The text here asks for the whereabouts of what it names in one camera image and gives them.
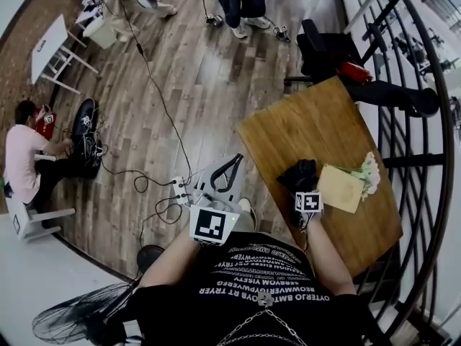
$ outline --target wooden table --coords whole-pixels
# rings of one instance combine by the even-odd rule
[[[362,116],[338,77],[280,100],[241,121],[237,130],[296,242],[305,237],[289,223],[290,193],[276,181],[299,159],[358,167],[375,153],[381,182],[355,214],[325,207],[323,226],[352,276],[386,253],[402,236],[392,186]]]

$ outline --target bouquet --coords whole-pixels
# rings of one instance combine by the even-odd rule
[[[342,167],[336,167],[344,172],[350,173],[351,176],[356,177],[364,181],[364,187],[362,191],[362,201],[365,200],[368,195],[373,195],[377,186],[380,183],[380,169],[377,166],[375,155],[369,152],[365,157],[364,162],[357,169],[347,169]]]

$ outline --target white stool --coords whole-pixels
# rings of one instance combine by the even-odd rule
[[[84,30],[84,37],[89,37],[101,48],[107,49],[117,42],[117,36],[103,17],[97,17]]]
[[[35,156],[35,160],[41,159],[56,160],[54,156]],[[4,175],[4,181],[5,184],[8,182],[6,175]],[[37,239],[58,232],[61,230],[60,226],[44,229],[42,221],[75,214],[74,208],[39,214],[34,209],[28,210],[26,205],[14,196],[14,193],[11,198],[5,197],[5,200],[8,207],[8,214],[3,214],[1,218],[9,218],[11,220],[19,240],[29,241],[30,239]]]

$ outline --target sneaker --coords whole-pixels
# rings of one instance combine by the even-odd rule
[[[166,15],[167,17],[171,17],[172,15],[178,14],[178,9],[176,9],[174,6],[171,7],[170,11]]]
[[[130,40],[130,38],[127,37],[127,36],[121,35],[121,36],[118,37],[118,40],[119,40],[121,43],[127,43],[127,42]]]
[[[242,208],[242,211],[246,211],[247,213],[250,213],[251,219],[253,219],[254,230],[256,231],[256,227],[257,227],[256,212],[251,207],[250,200],[248,200],[247,198],[243,198],[238,202],[238,204]]]
[[[267,30],[271,27],[271,22],[266,17],[258,17],[258,18],[245,18],[245,23],[250,26],[257,26],[262,30]]]
[[[245,27],[241,23],[238,25],[237,28],[232,28],[232,32],[237,38],[240,39],[248,37],[248,33],[246,33]]]

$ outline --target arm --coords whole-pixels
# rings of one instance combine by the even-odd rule
[[[70,145],[72,145],[72,140],[70,138],[66,138],[64,141],[60,143],[48,142],[43,149],[45,154],[58,156],[61,155]]]
[[[184,276],[187,268],[197,257],[200,244],[190,238],[189,224],[149,267],[141,278],[139,287],[174,285]]]
[[[308,241],[318,281],[335,296],[355,295],[352,277],[317,217],[308,224]]]

